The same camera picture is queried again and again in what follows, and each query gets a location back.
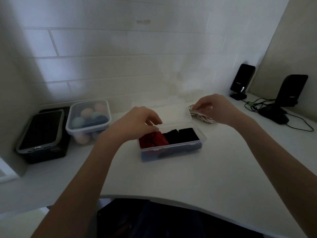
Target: forearm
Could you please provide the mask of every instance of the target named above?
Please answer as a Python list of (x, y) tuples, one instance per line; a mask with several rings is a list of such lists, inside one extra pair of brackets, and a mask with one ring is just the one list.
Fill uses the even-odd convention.
[(309, 237), (317, 237), (317, 177), (273, 140), (252, 118), (232, 125), (245, 139), (273, 187)]
[(107, 131), (100, 136), (87, 160), (45, 216), (32, 238), (84, 236), (112, 158), (122, 144), (120, 140), (109, 137)]

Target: light blue ball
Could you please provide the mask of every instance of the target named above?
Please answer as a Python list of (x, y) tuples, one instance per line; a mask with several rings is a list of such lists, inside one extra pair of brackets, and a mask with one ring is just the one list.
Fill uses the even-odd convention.
[(81, 126), (84, 124), (85, 120), (82, 117), (74, 118), (72, 121), (73, 128), (81, 128)]
[(90, 118), (91, 118), (92, 120), (94, 120), (94, 119), (98, 118), (99, 116), (104, 116), (104, 114), (101, 113), (101, 112), (93, 112), (93, 113), (91, 114)]

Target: hand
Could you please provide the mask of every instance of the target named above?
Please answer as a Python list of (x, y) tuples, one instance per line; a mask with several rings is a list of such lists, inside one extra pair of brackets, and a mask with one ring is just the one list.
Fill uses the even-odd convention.
[(154, 125), (162, 124), (161, 119), (152, 109), (146, 107), (134, 107), (121, 119), (117, 120), (105, 132), (110, 137), (118, 138), (121, 142), (139, 139), (143, 135), (158, 132)]
[(225, 96), (213, 94), (198, 100), (193, 110), (207, 115), (218, 123), (233, 126), (238, 118), (245, 116)]

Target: cable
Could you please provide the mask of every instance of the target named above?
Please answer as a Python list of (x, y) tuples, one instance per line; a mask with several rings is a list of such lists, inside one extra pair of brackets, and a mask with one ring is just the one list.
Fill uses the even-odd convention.
[(301, 118), (301, 117), (298, 117), (298, 116), (295, 116), (295, 115), (292, 115), (292, 114), (289, 114), (289, 113), (286, 113), (286, 114), (288, 114), (288, 115), (291, 115), (291, 116), (294, 116), (294, 117), (296, 117), (296, 118), (300, 118), (301, 120), (303, 120), (304, 122), (305, 122), (305, 124), (307, 124), (307, 126), (308, 127), (310, 127), (311, 128), (311, 130), (306, 130), (306, 129), (301, 129), (301, 128), (294, 128), (294, 127), (292, 127), (292, 126), (289, 126), (288, 124), (286, 124), (288, 127), (290, 127), (290, 128), (294, 128), (294, 129), (298, 129), (298, 130), (303, 130), (303, 131), (307, 131), (307, 132), (313, 132), (313, 131), (315, 131), (314, 130), (314, 128), (313, 127), (311, 127), (303, 118)]
[[(259, 103), (256, 103), (256, 101), (258, 101), (258, 100), (260, 100), (260, 99), (264, 99), (264, 101), (259, 102)], [(255, 100), (254, 102), (248, 102), (248, 101), (244, 101), (244, 100), (242, 100), (242, 101), (245, 102), (244, 107), (245, 107), (247, 110), (249, 110), (249, 111), (251, 111), (251, 112), (257, 113), (257, 112), (259, 112), (259, 109), (260, 109), (260, 108), (262, 108), (263, 106), (267, 106), (266, 102), (275, 101), (275, 99), (258, 98), (258, 99)], [(286, 124), (288, 127), (294, 128), (294, 129), (298, 129), (298, 130), (302, 130), (302, 131), (307, 131), (307, 132), (313, 132), (313, 131), (315, 131), (314, 128), (311, 127), (303, 118), (298, 117), (298, 116), (295, 116), (295, 115), (293, 115), (293, 114), (289, 114), (289, 113), (286, 113), (286, 114), (291, 115), (291, 116), (294, 116), (294, 117), (296, 117), (296, 118), (300, 118), (301, 120), (303, 120), (303, 121), (305, 122), (305, 124), (307, 124), (308, 127), (311, 128), (311, 130), (306, 130), (306, 129), (301, 129), (301, 128), (295, 128), (295, 127), (292, 127), (292, 126), (289, 126), (288, 124)]]

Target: plastic container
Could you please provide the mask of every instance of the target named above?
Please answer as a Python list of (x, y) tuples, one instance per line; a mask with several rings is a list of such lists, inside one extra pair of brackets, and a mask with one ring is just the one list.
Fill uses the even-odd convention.
[(107, 100), (78, 102), (70, 107), (66, 131), (74, 136), (77, 143), (85, 144), (96, 139), (110, 123), (111, 113)]
[[(171, 105), (170, 108), (168, 107), (160, 108), (161, 110), (166, 108), (164, 113), (160, 113), (160, 110), (154, 109), (163, 121), (163, 124), (158, 125), (160, 132), (167, 133), (169, 131), (172, 131), (173, 129), (180, 130), (184, 128), (193, 128), (199, 140), (179, 143), (179, 144), (157, 146), (157, 147), (151, 147), (151, 148), (143, 148), (143, 149), (140, 148), (141, 159), (143, 162), (200, 152), (207, 138), (203, 134), (203, 132), (199, 128), (197, 128), (197, 126), (194, 123), (191, 122), (192, 116), (188, 108), (187, 107), (178, 108), (178, 107), (179, 106), (177, 105)], [(164, 119), (162, 118), (164, 116), (173, 116), (172, 117), (173, 121), (171, 120), (170, 122), (164, 121)]]

